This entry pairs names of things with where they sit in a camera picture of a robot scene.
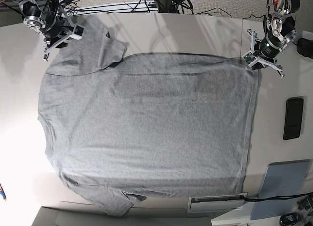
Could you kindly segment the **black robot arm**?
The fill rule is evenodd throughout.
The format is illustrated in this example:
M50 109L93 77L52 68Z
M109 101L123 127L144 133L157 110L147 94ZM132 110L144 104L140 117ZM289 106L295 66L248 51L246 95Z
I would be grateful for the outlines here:
M10 0L18 4L14 9L23 17L23 23L37 34L44 43L44 60L55 48L67 46L69 39L80 40L84 27L74 23L66 7L77 0Z
M252 70L272 68L284 77L283 68L277 64L277 55L297 39L295 13L300 8L300 0L267 0L267 14L263 19L264 38L249 29L251 43L249 51L242 59Z

